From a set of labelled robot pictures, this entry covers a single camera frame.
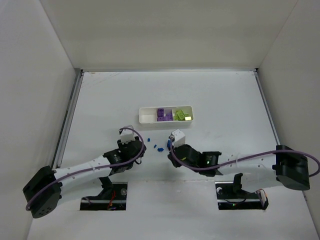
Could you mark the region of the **purple curved studded lego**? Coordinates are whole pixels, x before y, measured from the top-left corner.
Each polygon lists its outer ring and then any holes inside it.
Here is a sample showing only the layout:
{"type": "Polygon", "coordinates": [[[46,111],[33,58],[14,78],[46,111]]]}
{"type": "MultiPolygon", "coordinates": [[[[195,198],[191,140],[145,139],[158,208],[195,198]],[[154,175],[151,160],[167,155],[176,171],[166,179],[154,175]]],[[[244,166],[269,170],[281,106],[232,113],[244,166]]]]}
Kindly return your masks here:
{"type": "Polygon", "coordinates": [[[156,111],[157,118],[163,118],[165,116],[164,114],[164,109],[163,108],[158,108],[156,111]]]}

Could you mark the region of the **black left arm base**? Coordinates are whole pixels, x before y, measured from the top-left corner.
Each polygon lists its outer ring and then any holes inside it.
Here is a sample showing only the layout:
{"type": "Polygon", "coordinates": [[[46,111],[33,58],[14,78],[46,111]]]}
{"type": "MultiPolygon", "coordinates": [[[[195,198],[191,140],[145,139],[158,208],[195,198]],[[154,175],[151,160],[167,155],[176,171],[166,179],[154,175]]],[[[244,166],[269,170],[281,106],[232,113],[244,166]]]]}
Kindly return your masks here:
{"type": "Polygon", "coordinates": [[[85,196],[80,211],[125,211],[127,208],[128,183],[112,182],[109,177],[99,178],[102,190],[97,195],[85,196]]]}

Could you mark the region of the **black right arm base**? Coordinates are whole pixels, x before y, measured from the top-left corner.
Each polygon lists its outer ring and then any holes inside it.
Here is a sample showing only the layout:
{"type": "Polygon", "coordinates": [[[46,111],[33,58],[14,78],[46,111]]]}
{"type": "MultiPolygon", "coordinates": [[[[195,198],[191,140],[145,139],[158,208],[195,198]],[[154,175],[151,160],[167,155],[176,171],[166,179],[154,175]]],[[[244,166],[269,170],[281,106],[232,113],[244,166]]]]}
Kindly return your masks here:
{"type": "Polygon", "coordinates": [[[233,181],[217,181],[215,183],[217,206],[220,211],[263,210],[269,206],[269,199],[264,189],[248,192],[242,189],[238,173],[233,181]]]}

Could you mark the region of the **purple lego brick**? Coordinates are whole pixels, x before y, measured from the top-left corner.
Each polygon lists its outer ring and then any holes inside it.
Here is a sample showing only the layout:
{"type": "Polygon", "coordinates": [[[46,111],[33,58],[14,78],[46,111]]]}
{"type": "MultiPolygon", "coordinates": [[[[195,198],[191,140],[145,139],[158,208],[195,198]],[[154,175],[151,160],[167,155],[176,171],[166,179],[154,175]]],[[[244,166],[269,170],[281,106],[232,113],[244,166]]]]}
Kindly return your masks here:
{"type": "Polygon", "coordinates": [[[169,121],[173,121],[173,120],[174,120],[174,116],[172,113],[167,113],[166,115],[157,117],[158,122],[169,122],[169,121]]]}

